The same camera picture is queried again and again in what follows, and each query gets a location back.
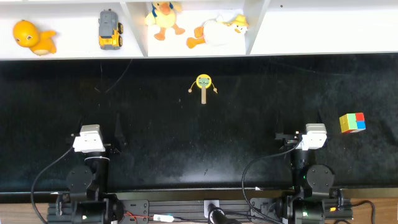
white label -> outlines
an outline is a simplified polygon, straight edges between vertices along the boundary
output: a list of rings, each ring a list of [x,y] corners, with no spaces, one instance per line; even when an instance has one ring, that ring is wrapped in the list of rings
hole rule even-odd
[[[174,217],[171,215],[154,215],[154,221],[158,222],[173,222]]]

toy truck wheel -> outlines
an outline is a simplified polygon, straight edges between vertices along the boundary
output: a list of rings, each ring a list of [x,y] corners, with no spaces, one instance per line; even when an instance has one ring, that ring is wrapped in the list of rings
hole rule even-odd
[[[122,34],[123,33],[123,25],[121,23],[118,24],[118,28],[119,28],[119,33]]]

green square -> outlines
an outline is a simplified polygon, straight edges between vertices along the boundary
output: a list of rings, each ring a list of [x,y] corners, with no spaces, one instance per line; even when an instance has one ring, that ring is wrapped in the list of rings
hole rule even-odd
[[[355,114],[347,114],[348,118],[348,127],[350,130],[352,129],[358,129],[358,126],[356,125],[356,117]]]

orange duck toy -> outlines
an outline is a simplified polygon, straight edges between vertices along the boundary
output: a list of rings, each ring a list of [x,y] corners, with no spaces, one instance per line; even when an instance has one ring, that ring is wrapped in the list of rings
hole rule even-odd
[[[51,39],[55,36],[55,31],[40,32],[33,23],[23,20],[14,26],[13,33],[18,45],[28,47],[38,56],[57,52],[57,48]]]

wooden handle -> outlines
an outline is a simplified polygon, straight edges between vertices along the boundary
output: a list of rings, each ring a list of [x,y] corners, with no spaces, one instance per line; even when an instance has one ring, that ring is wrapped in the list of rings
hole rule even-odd
[[[206,87],[201,88],[201,103],[206,104]]]

